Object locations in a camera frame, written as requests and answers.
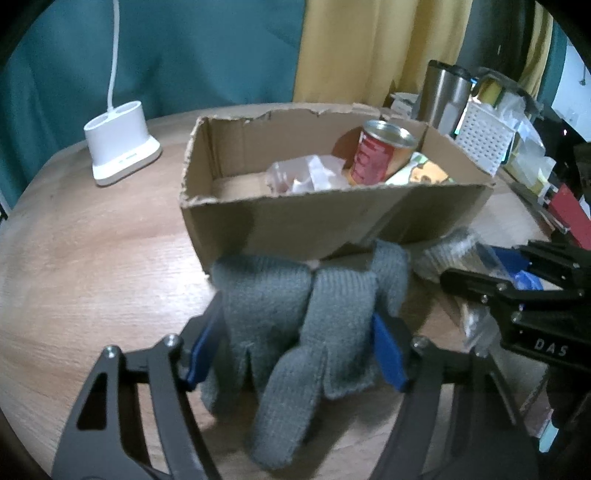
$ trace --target yellow curtain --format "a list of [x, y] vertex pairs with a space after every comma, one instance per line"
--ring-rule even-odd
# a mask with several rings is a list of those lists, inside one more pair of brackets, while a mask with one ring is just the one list
[[534, 29], [527, 53], [525, 68], [519, 79], [520, 85], [534, 98], [538, 96], [542, 75], [548, 61], [552, 40], [553, 19], [540, 4], [535, 5]]
[[418, 93], [431, 59], [455, 63], [472, 0], [307, 0], [295, 102], [381, 106]]

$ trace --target gray knit glove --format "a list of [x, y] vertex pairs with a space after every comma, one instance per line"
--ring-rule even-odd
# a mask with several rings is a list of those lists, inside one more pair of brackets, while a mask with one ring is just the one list
[[378, 277], [378, 306], [397, 316], [408, 290], [408, 254], [398, 244], [376, 240], [370, 269]]
[[212, 414], [223, 415], [236, 404], [248, 362], [261, 395], [277, 361], [296, 344], [312, 274], [296, 262], [235, 255], [213, 264], [212, 281], [223, 292], [228, 339], [219, 345], [201, 398]]
[[263, 468], [291, 462], [321, 392], [341, 398], [373, 383], [376, 290], [372, 272], [326, 268], [316, 274], [300, 344], [275, 366], [256, 413], [249, 450]]

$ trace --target can lid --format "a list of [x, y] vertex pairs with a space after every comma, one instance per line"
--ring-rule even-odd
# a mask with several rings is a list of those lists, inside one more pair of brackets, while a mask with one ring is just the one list
[[363, 124], [363, 130], [389, 145], [398, 145], [405, 148], [417, 148], [418, 146], [418, 140], [411, 132], [383, 120], [367, 120]]

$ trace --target white cable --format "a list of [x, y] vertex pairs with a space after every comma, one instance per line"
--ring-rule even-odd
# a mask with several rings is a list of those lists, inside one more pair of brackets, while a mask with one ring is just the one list
[[117, 52], [119, 50], [119, 0], [113, 0], [113, 63], [111, 64], [111, 79], [107, 94], [107, 112], [113, 110], [113, 88], [117, 74]]

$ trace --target red label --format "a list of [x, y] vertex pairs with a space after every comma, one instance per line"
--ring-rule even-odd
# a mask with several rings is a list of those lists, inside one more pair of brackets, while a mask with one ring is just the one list
[[357, 153], [351, 167], [351, 178], [360, 185], [375, 185], [384, 180], [392, 160], [394, 146], [361, 132]]

